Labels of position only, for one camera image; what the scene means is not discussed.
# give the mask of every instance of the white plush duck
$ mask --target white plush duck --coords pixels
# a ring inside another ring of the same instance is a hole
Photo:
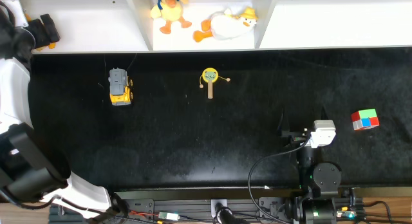
[[[193,38],[196,42],[208,37],[218,40],[232,39],[251,31],[257,20],[255,10],[251,7],[247,7],[240,16],[232,15],[228,8],[225,12],[216,12],[210,19],[202,21],[203,32],[195,31]]]

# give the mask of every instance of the stuffed duck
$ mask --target stuffed duck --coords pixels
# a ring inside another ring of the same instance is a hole
[[[196,42],[201,42],[204,38],[214,37],[218,40],[227,40],[239,37],[253,29],[258,17],[255,10],[247,7],[239,15],[232,15],[228,8],[225,12],[216,12],[210,19],[201,22],[201,31],[195,31],[193,38]]]
[[[183,17],[183,8],[180,2],[187,4],[189,0],[158,0],[150,16],[153,19],[162,17],[166,21],[166,25],[160,28],[160,31],[164,34],[170,34],[172,32],[172,22],[179,21],[182,24],[182,28],[188,28],[192,26],[192,23],[186,21]]]

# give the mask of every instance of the toy truck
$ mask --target toy truck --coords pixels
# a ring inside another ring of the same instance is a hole
[[[133,81],[123,69],[112,69],[109,72],[110,100],[114,106],[129,105],[133,101]]]

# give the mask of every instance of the wooden floor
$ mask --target wooden floor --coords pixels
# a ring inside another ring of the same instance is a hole
[[[411,216],[412,215],[412,198],[364,198],[365,203],[382,200],[388,203],[391,208],[392,216]],[[376,205],[366,209],[368,214],[386,215],[386,209],[383,205]],[[47,224],[48,209],[43,210],[23,210],[14,207],[8,203],[0,204],[0,222],[1,224]],[[393,218],[393,220],[401,220],[412,223],[411,218]]]

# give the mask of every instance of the blue square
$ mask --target blue square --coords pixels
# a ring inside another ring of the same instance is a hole
[[[370,127],[371,126],[371,121],[368,118],[363,118],[362,119],[362,126],[363,127]]]

